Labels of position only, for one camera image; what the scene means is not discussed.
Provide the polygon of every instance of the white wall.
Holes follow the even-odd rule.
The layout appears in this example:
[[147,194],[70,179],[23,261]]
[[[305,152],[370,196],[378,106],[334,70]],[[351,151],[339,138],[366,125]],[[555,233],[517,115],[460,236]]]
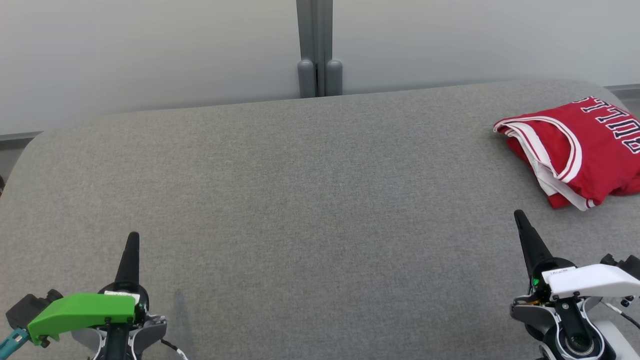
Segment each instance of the white wall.
[[289,0],[2,0],[0,135],[299,96]]
[[637,0],[334,0],[344,93],[515,78],[640,83]]

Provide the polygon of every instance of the green plastic bracket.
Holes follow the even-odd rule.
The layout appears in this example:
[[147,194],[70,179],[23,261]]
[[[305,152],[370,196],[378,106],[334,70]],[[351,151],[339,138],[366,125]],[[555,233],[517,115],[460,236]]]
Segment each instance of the green plastic bracket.
[[106,318],[112,323],[125,323],[135,318],[135,305],[136,300],[130,296],[71,294],[52,302],[33,319],[28,325],[29,334],[36,346],[42,343],[42,335],[60,341],[63,332],[105,325]]

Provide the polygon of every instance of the cable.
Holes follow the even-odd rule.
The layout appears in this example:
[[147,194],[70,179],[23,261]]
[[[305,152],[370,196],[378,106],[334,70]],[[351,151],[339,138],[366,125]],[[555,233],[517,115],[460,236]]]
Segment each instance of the cable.
[[609,309],[612,309],[613,311],[617,312],[618,314],[622,315],[622,317],[624,317],[625,319],[629,320],[632,324],[634,324],[638,329],[640,329],[640,323],[638,323],[637,321],[635,321],[631,316],[625,314],[622,312],[622,310],[618,309],[617,307],[611,305],[608,302],[603,302],[603,304],[605,304]]
[[177,346],[175,346],[174,344],[170,343],[169,341],[166,341],[165,339],[160,339],[160,342],[165,344],[166,346],[170,347],[173,349],[173,351],[175,351],[176,353],[178,353],[178,355],[180,355],[180,357],[182,358],[182,360],[189,360],[187,359],[187,355],[184,355],[184,353],[182,352],[182,350],[180,350]]

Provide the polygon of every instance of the gray fabric surface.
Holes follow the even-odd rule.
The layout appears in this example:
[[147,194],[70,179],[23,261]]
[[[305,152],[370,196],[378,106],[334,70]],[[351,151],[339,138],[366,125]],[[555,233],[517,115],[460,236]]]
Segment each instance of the gray fabric surface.
[[[508,313],[527,287],[513,211],[555,255],[587,265],[640,255],[640,199],[554,211],[492,125],[587,95],[621,106],[590,83],[525,81],[128,113],[44,133],[0,199],[0,309],[49,288],[99,290],[139,231],[151,310],[191,360],[533,359]],[[624,319],[594,317],[639,348]],[[160,344],[146,354],[176,359]],[[66,335],[15,358],[87,355]]]

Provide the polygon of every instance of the white robot part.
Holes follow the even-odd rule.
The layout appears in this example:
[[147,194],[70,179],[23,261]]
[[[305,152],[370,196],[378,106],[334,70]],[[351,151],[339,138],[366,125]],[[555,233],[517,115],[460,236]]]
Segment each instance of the white robot part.
[[640,281],[624,270],[611,265],[595,264],[548,275],[551,298],[626,297],[640,295]]

